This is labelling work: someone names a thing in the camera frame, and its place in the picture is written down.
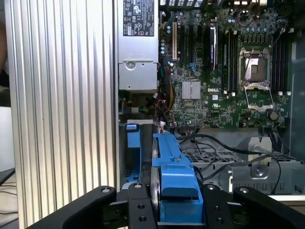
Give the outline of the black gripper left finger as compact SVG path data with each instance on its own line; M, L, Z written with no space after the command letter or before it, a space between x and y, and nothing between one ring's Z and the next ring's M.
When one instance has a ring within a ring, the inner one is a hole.
M100 186L29 226L31 229L156 229L152 201L142 183L116 191Z

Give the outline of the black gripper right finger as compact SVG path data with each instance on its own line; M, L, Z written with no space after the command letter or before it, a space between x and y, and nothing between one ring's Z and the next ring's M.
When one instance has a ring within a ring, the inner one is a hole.
M303 229L305 216L251 187L229 194L219 187L202 187L207 229Z

